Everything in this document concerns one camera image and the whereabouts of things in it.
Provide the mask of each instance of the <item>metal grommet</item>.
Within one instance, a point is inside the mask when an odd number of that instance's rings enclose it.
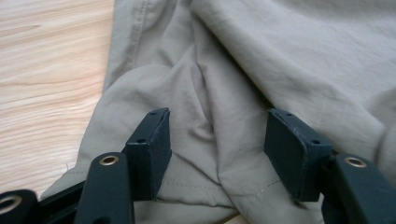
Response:
[[[119,158],[116,156],[106,156],[100,160],[100,163],[102,165],[112,165],[112,164],[116,163],[118,160],[119,160]]]
[[[346,163],[348,163],[349,165],[352,165],[352,166],[355,166],[358,168],[364,168],[367,166],[367,164],[364,161],[361,161],[361,160],[359,160],[357,158],[353,158],[353,157],[346,157],[344,159],[344,161]]]
[[[3,215],[12,209],[18,207],[22,202],[22,197],[19,195],[9,195],[6,198],[0,199],[0,215]]]

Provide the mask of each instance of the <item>wooden table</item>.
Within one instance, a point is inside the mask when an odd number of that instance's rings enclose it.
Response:
[[[0,2],[0,192],[40,195],[74,166],[101,96],[112,14],[113,0]]]

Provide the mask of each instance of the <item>khaki fabric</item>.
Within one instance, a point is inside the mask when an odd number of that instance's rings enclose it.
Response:
[[[396,2],[116,0],[103,96],[77,165],[44,194],[121,151],[169,107],[173,156],[138,223],[320,223],[295,205],[263,151],[267,110],[288,110],[396,183]]]

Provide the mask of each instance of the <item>wood grain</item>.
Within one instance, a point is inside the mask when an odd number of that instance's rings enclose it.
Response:
[[[102,91],[113,1],[0,2],[0,192],[74,165]]]

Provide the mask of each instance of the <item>stitching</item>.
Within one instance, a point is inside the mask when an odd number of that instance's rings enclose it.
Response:
[[[194,185],[186,185],[186,184],[178,184],[178,183],[172,183],[172,182],[163,182],[166,185],[173,185],[173,186],[179,186],[179,187],[186,187],[186,188],[191,188],[191,189],[211,189],[211,190],[221,190],[220,188],[209,188],[209,187],[202,187],[202,186],[194,186]]]
[[[262,190],[260,190],[260,192],[258,194],[256,194],[256,196],[254,197],[253,201],[251,201],[251,203],[256,202],[259,199],[260,195],[262,195],[267,189],[271,188],[273,185],[278,184],[280,182],[282,182],[282,181],[277,180],[277,181],[274,181],[271,184],[265,186],[265,188],[263,188]]]
[[[139,26],[139,28],[137,30],[138,34],[137,34],[136,43],[135,43],[136,47],[134,48],[134,57],[132,58],[132,68],[133,69],[136,68],[137,49],[139,47],[139,42],[140,42],[140,39],[141,39],[141,36],[142,36],[143,24],[144,24],[144,20],[145,20],[145,17],[146,17],[147,7],[148,7],[148,1],[144,1],[143,6],[142,6],[142,8],[140,10],[140,15],[141,15],[141,18],[139,18],[140,26]]]

